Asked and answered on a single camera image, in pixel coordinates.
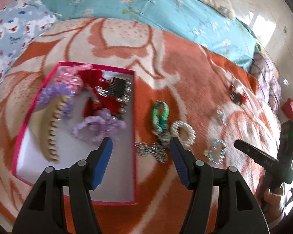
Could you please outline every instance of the lilac scrunchie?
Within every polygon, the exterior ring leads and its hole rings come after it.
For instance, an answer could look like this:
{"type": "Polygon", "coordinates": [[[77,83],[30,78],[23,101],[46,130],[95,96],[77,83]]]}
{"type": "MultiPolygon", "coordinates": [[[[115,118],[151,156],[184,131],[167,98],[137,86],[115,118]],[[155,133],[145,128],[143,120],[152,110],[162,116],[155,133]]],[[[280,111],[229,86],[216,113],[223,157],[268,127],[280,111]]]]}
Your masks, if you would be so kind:
{"type": "Polygon", "coordinates": [[[51,84],[45,88],[42,88],[39,94],[38,100],[36,101],[35,111],[40,111],[44,109],[53,99],[60,95],[67,95],[72,97],[66,104],[66,108],[63,110],[64,115],[68,115],[74,105],[75,92],[72,91],[67,84],[55,83],[51,84]]]}
{"type": "Polygon", "coordinates": [[[95,144],[101,142],[105,136],[113,137],[120,129],[125,129],[126,123],[111,115],[109,109],[96,112],[96,116],[90,116],[76,124],[72,129],[74,137],[95,144]]]}

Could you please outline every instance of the red velvet hair accessory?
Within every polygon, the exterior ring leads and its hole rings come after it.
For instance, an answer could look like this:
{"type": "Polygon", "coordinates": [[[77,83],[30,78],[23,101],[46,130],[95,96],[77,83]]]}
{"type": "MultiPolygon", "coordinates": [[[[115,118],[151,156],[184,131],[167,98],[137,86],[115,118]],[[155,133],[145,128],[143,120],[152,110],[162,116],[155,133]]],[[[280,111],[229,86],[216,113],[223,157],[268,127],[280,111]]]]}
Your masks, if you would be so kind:
{"type": "Polygon", "coordinates": [[[102,103],[97,103],[90,97],[85,105],[83,117],[87,118],[89,116],[95,116],[96,111],[101,110],[102,108],[102,103]]]}
{"type": "Polygon", "coordinates": [[[246,104],[247,99],[248,99],[248,97],[247,97],[246,93],[244,92],[243,95],[241,96],[241,101],[242,101],[242,103],[243,103],[243,104],[246,104]]]}
{"type": "MultiPolygon", "coordinates": [[[[97,99],[101,102],[102,108],[110,110],[113,116],[116,116],[121,108],[121,103],[117,101],[116,97],[112,97],[102,92],[108,91],[110,82],[102,77],[103,72],[98,69],[89,69],[79,72],[80,78],[86,87],[90,87],[97,99]]],[[[90,114],[91,108],[87,107],[87,111],[84,111],[84,115],[90,114]]]]}

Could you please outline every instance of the pink blanket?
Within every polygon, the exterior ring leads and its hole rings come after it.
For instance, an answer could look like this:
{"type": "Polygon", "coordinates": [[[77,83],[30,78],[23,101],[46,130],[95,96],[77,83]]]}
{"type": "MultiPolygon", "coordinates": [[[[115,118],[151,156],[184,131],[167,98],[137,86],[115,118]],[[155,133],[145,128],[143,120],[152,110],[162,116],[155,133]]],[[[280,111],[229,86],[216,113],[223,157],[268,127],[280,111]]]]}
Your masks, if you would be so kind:
{"type": "MultiPolygon", "coordinates": [[[[169,125],[182,120],[192,125],[196,158],[213,140],[227,142],[220,168],[234,165],[254,192],[263,170],[233,143],[242,139],[272,156],[277,146],[254,91],[256,80],[222,56],[172,33],[133,21],[77,19],[54,24],[33,42],[13,65],[0,86],[0,212],[15,220],[30,187],[11,174],[16,137],[41,83],[59,61],[89,62],[136,71],[136,140],[155,142],[151,109],[155,101],[170,107],[169,125]],[[239,80],[249,100],[242,107],[229,97],[230,84],[239,80]],[[217,106],[227,114],[226,126],[215,119],[217,106]]],[[[180,183],[171,157],[166,164],[152,156],[137,156],[138,201],[132,206],[95,206],[103,233],[178,233],[191,192],[180,183]]],[[[216,215],[213,197],[209,231],[216,215]]],[[[70,231],[73,223],[65,200],[70,231]]]]}

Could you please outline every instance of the blue floral pillow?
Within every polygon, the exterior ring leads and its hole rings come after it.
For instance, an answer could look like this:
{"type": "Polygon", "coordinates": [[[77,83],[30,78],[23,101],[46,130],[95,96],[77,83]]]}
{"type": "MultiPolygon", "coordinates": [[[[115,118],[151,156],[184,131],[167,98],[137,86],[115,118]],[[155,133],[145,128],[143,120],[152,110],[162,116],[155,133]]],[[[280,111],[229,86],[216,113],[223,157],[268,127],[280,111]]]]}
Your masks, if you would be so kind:
{"type": "Polygon", "coordinates": [[[16,0],[0,10],[0,82],[27,46],[55,19],[40,0],[16,0]]]}

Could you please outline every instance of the bedsheet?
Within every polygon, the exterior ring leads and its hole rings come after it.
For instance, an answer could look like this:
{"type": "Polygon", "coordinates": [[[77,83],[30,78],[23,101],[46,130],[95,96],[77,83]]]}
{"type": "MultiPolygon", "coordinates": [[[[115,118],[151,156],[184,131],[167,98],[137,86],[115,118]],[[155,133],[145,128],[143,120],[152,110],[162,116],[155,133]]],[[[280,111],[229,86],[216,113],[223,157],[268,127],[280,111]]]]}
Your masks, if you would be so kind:
{"type": "Polygon", "coordinates": [[[248,71],[255,39],[237,20],[230,20],[198,0],[42,0],[63,20],[108,17],[135,20],[201,44],[248,71]]]}
{"type": "MultiPolygon", "coordinates": [[[[192,147],[198,159],[215,139],[227,142],[228,151],[218,168],[234,165],[254,192],[264,170],[236,150],[236,139],[277,155],[275,126],[270,108],[264,110],[254,91],[257,81],[249,73],[200,45],[146,24],[120,19],[90,18],[55,23],[31,43],[14,63],[0,87],[0,213],[14,222],[30,187],[11,174],[13,149],[27,109],[41,83],[59,61],[89,62],[133,69],[136,72],[135,134],[148,144],[152,134],[151,110],[156,100],[170,108],[168,124],[188,122],[196,131],[192,147]],[[228,88],[239,80],[249,100],[237,106],[228,88]],[[215,118],[221,106],[227,114],[226,126],[215,118]]],[[[151,155],[137,153],[137,204],[132,206],[95,205],[103,233],[179,233],[191,192],[180,183],[168,153],[161,164],[151,155]]],[[[216,217],[217,192],[208,231],[216,217]]],[[[69,200],[65,199],[67,225],[72,232],[69,200]]]]}

